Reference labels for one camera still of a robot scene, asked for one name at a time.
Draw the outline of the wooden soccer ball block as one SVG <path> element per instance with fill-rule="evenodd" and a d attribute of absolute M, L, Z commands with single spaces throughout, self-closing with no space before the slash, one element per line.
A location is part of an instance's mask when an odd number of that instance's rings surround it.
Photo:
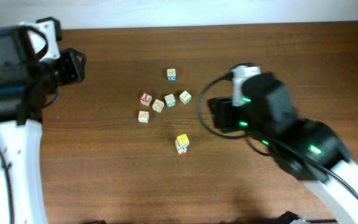
<path fill-rule="evenodd" d="M 177 136 L 177 140 L 179 140 L 180 144 L 189 141 L 188 136 L 186 134 Z"/>

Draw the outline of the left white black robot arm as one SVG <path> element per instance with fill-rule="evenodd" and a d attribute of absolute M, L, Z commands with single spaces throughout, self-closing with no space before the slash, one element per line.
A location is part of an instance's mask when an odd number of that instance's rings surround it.
<path fill-rule="evenodd" d="M 86 55 L 60 49 L 60 21 L 0 28 L 0 223 L 47 223 L 40 173 L 42 111 L 85 78 Z"/>

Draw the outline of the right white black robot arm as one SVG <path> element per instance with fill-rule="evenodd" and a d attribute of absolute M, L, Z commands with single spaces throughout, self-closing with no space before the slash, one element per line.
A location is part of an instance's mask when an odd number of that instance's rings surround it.
<path fill-rule="evenodd" d="M 223 139 L 255 140 L 278 167 L 324 203 L 337 223 L 358 223 L 358 164 L 340 137 L 320 121 L 302 118 L 287 86 L 253 63 L 238 64 L 200 93 L 198 118 L 208 90 L 230 81 L 233 94 L 208 100 L 214 128 Z"/>

